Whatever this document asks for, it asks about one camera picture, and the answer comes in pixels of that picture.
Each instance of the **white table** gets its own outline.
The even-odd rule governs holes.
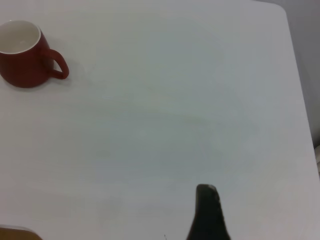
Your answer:
[[[16,0],[1,4],[10,19],[38,24],[70,76],[31,90],[0,81],[0,224],[43,240],[185,239],[208,183],[233,239],[319,239],[279,6]]]

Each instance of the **red mug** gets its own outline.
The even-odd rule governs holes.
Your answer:
[[[54,60],[61,71],[54,70]],[[0,26],[0,75],[13,86],[33,88],[50,77],[66,79],[69,68],[37,25],[17,20]]]

